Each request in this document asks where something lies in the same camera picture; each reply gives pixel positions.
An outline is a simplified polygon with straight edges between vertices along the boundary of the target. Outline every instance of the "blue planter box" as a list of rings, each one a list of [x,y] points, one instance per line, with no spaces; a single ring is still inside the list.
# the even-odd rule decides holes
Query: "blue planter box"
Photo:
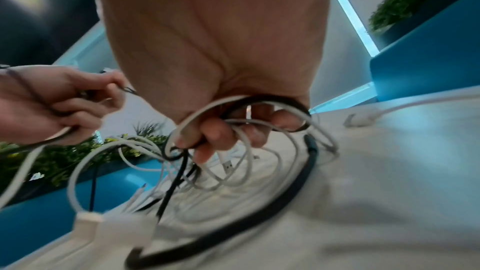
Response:
[[[159,169],[161,165],[151,160],[139,164],[139,167]],[[103,213],[115,208],[144,184],[147,189],[152,188],[159,178],[159,172],[131,168],[99,177],[94,211]],[[91,186],[91,181],[85,181],[76,187],[78,200],[85,209],[89,206]],[[0,267],[70,232],[74,218],[65,188],[4,208],[0,212]]]
[[[372,58],[379,101],[480,85],[480,0],[458,0]]]

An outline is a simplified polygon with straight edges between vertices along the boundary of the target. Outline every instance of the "dark ceiling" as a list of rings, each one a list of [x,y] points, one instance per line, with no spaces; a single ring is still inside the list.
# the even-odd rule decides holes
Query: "dark ceiling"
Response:
[[[98,21],[95,0],[0,0],[0,64],[52,64]]]

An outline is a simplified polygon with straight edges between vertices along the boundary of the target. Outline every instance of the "table surface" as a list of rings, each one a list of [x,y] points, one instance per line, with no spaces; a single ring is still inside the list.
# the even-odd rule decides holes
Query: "table surface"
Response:
[[[373,126],[343,126],[351,113],[472,94],[480,95],[480,87],[315,114],[338,140],[339,157],[320,155],[288,210],[240,240],[162,269],[480,269],[480,98],[402,109]],[[294,152],[282,136],[272,134],[267,145],[288,162]],[[53,246],[11,268],[33,269],[32,260],[63,245]],[[89,269],[123,269],[128,252],[111,249]]]

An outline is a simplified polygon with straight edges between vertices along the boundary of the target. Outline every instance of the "hand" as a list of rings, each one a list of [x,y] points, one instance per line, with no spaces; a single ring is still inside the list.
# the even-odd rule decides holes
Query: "hand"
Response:
[[[92,136],[102,125],[102,118],[118,111],[125,103],[126,85],[120,72],[93,74],[66,66],[32,65],[15,69],[53,108],[74,112],[66,117],[52,114],[16,79],[0,70],[0,141],[32,144],[43,141],[65,127],[80,129],[60,144],[74,145]],[[80,91],[96,90],[92,100],[80,98]]]
[[[139,94],[181,122],[211,101],[233,95],[273,94],[309,106],[309,89],[320,65],[329,0],[100,0],[99,12],[115,58]],[[194,155],[202,163],[237,138],[210,112],[176,142],[208,143]],[[245,111],[236,117],[245,117]],[[287,130],[301,122],[269,105],[251,117]],[[243,125],[261,147],[269,129]]]

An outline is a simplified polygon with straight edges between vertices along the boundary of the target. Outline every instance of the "person's left hand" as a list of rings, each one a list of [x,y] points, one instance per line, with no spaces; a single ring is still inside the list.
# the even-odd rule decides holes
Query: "person's left hand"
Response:
[[[125,103],[125,93],[120,87],[124,87],[127,80],[121,72],[95,74],[47,65],[11,69],[29,82],[50,107],[72,114],[55,116],[7,71],[0,70],[0,141],[3,142],[41,142],[65,127],[79,126],[79,130],[59,142],[78,144],[100,128],[105,115],[118,111]],[[80,92],[86,90],[96,91],[91,100],[80,97]]]

